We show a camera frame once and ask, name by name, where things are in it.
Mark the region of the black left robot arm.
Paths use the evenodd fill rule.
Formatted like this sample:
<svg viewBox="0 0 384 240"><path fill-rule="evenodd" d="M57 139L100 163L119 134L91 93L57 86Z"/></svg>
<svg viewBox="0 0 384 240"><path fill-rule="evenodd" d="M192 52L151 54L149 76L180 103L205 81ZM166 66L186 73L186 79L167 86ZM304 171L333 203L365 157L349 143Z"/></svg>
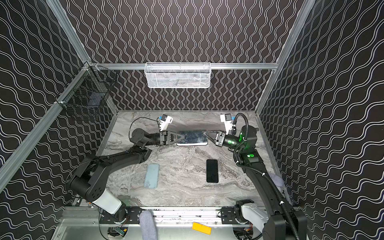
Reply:
<svg viewBox="0 0 384 240"><path fill-rule="evenodd" d="M66 187L102 209L115 223L124 223L128 219L126 205L106 187L110 174L144 163L152 153L148 146L167 146L184 139L184 135L172 131L150 134L143 129L135 129L130 138L134 144L131 148L113 155L86 158L66 183Z"/></svg>

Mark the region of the light blue phone case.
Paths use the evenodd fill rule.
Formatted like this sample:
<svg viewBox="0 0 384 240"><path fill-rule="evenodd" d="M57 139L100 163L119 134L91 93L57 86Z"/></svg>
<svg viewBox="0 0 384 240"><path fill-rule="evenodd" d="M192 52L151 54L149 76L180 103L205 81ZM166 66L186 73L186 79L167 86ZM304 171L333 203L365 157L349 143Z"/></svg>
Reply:
<svg viewBox="0 0 384 240"><path fill-rule="evenodd" d="M159 164L149 164L147 167L144 188L145 189L156 189L159 181Z"/></svg>

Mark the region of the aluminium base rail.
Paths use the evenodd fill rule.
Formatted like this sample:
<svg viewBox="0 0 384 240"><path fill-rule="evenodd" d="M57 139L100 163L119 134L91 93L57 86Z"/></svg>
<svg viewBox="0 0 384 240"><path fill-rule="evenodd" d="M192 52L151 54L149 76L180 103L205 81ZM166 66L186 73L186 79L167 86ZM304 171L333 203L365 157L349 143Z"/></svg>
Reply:
<svg viewBox="0 0 384 240"><path fill-rule="evenodd" d="M123 222L115 222L112 217L97 208L67 207L60 224L63 226L138 226L139 215L149 211L158 227L188 227L193 223L209 227L242 227L249 222L236 218L234 207L129 207L128 216Z"/></svg>

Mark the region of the dark blue smartphone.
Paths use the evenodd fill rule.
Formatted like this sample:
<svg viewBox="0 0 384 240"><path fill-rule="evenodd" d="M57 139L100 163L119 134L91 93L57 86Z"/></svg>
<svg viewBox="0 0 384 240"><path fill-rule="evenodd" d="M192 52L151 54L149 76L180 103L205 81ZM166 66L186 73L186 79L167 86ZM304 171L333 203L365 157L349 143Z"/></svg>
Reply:
<svg viewBox="0 0 384 240"><path fill-rule="evenodd" d="M206 161L206 180L207 183L219 182L219 169L217 160L208 159Z"/></svg>

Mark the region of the yellow block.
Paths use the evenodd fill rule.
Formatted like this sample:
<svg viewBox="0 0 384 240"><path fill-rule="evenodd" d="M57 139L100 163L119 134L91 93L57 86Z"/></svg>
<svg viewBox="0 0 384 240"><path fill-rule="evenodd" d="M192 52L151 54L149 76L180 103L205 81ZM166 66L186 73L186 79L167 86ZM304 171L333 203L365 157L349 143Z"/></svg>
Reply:
<svg viewBox="0 0 384 240"><path fill-rule="evenodd" d="M192 229L197 231L197 232L206 234L206 235L211 235L212 234L212 228L211 227L202 225L200 223L193 222Z"/></svg>

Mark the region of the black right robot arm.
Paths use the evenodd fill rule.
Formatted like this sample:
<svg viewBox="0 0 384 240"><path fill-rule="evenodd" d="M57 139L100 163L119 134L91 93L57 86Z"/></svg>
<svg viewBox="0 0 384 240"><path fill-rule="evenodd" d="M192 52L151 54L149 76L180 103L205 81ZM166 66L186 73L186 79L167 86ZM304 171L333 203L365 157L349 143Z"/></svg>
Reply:
<svg viewBox="0 0 384 240"><path fill-rule="evenodd" d="M235 205L236 220L250 223L253 239L258 240L305 240L307 219L283 196L264 161L256 149L258 128L243 126L239 136L224 131L205 131L204 135L218 147L233 150L233 159L256 187L266 211L262 212L250 200L238 201Z"/></svg>

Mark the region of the lavender cloth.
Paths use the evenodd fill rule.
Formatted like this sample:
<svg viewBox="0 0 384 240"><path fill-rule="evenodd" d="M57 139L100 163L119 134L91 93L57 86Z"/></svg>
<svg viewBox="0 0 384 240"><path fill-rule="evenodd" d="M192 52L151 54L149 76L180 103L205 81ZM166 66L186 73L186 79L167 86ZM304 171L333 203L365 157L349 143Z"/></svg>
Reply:
<svg viewBox="0 0 384 240"><path fill-rule="evenodd" d="M281 177L273 174L273 173L269 173L273 183L276 185L276 187L280 190L282 190L284 188L284 181Z"/></svg>

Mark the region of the white smartphone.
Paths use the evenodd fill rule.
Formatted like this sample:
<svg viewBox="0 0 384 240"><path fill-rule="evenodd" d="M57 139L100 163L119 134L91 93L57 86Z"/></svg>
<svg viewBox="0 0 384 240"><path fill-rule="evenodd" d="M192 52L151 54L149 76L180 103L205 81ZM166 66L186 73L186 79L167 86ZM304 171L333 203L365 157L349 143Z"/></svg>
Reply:
<svg viewBox="0 0 384 240"><path fill-rule="evenodd" d="M179 134L185 138L176 143L177 146L206 146L208 144L208 137L202 130L179 131Z"/></svg>

